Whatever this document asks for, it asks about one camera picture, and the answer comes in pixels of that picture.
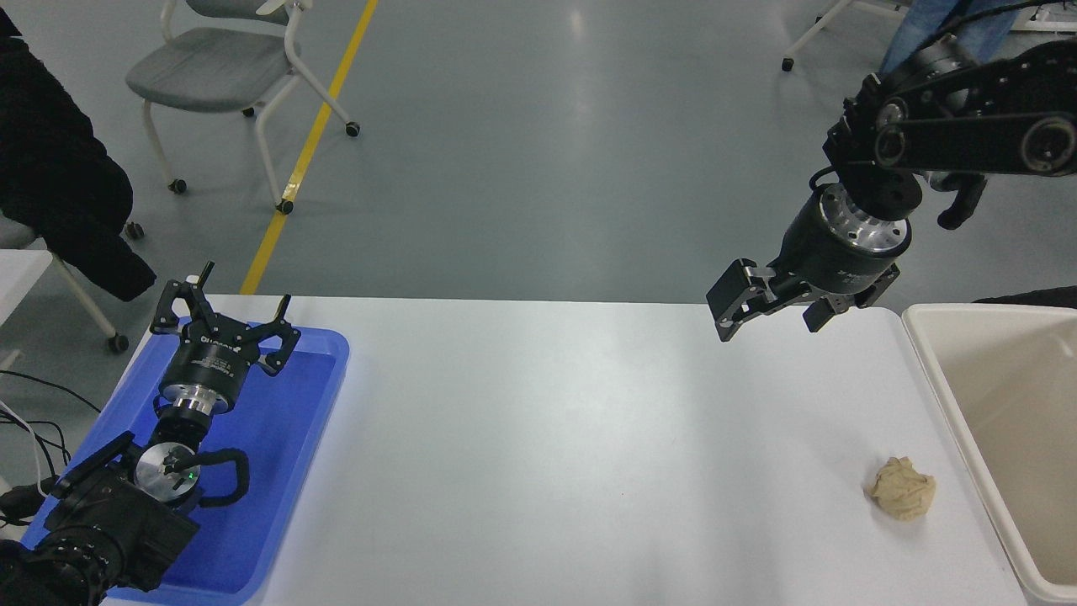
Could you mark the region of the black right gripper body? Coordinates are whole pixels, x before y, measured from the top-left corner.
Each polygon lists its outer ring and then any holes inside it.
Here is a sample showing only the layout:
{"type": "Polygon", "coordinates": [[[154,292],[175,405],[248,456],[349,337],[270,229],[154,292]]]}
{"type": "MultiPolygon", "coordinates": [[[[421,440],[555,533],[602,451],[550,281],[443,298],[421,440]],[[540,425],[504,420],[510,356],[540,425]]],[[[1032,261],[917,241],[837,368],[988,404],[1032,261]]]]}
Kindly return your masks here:
{"type": "Polygon", "coordinates": [[[873,306],[899,276],[896,260],[910,245],[907,219],[876,219],[847,189],[816,189],[784,235],[778,272],[873,306]]]}

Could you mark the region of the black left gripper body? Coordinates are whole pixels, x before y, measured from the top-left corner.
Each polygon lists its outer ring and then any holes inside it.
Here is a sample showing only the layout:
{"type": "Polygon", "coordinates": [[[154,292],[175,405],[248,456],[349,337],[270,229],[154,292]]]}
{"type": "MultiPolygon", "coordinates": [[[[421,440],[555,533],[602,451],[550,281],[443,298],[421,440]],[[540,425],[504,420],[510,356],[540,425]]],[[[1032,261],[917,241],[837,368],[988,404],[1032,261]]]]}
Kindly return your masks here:
{"type": "Polygon", "coordinates": [[[239,343],[235,335],[213,334],[197,323],[181,327],[178,337],[180,346],[162,377],[162,394],[176,399],[182,387],[205,387],[219,400],[237,399],[258,361],[258,346],[239,343]]]}

